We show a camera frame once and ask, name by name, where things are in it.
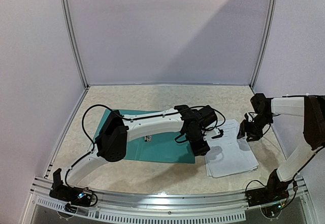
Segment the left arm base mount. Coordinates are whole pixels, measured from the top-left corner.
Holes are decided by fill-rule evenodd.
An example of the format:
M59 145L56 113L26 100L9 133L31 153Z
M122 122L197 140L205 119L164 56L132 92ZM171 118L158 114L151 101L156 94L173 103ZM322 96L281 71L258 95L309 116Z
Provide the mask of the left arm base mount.
M65 201L68 206L77 207L94 207L98 203L98 197L94 191L88 187L71 187L67 183L64 184L61 179L61 168L58 168L53 174L53 183L49 193L49 197Z

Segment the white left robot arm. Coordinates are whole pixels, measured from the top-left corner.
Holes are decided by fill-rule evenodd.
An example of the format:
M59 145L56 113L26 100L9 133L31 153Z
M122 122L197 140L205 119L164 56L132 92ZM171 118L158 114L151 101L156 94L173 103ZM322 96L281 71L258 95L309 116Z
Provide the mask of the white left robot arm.
M189 107L174 106L164 111L122 115L110 109L110 114L99 135L91 140L91 148L77 159L64 174L59 168L52 174L55 191L65 201L72 200L74 186L85 176L108 162L117 162L126 156L128 142L162 133L179 133L185 137L194 156L205 155L210 147L205 134L217 127L218 111L209 105Z

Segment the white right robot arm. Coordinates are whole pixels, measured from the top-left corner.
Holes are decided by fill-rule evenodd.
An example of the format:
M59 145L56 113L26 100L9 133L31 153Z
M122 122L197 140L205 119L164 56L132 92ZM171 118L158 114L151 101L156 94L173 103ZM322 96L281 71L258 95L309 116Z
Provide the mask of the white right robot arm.
M264 127L272 125L287 153L286 160L270 174L263 189L263 198L272 202L324 148L324 95L268 98L256 93L250 102L253 112L244 115L237 137L258 141L264 136Z

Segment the printed signature page sheet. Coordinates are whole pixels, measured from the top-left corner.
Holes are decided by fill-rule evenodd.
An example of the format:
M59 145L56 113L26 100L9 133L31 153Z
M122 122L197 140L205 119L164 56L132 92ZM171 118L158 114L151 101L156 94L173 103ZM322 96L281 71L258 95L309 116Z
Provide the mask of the printed signature page sheet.
M250 160L253 160L254 158L256 159L246 139L237 139L239 123L235 119L226 120L225 124L222 125L220 128L224 130L224 135L222 138L211 139L210 133L207 134L207 142L210 147L210 150L206 153L205 156L224 154L226 157L229 158L242 157Z

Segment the green file folder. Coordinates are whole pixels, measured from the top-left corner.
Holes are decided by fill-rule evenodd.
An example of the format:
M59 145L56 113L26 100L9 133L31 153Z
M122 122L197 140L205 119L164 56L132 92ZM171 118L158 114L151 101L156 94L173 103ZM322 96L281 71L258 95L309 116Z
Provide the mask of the green file folder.
M106 110L94 142L98 157L157 163L195 163L188 141L177 143L184 120L171 108L161 112Z

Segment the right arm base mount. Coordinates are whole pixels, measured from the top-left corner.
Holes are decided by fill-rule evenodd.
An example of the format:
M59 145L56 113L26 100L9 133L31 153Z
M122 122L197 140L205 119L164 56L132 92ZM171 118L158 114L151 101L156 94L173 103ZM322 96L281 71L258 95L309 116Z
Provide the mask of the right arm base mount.
M253 182L260 183L262 187L248 189L249 185ZM288 186L290 184L293 185L294 196L289 200ZM293 201L296 197L297 190L298 184L294 179L280 181L277 176L270 176L266 185L262 184L259 180L250 181L245 187L245 197L250 207L285 199L284 203L279 204L277 207L278 210L282 210Z

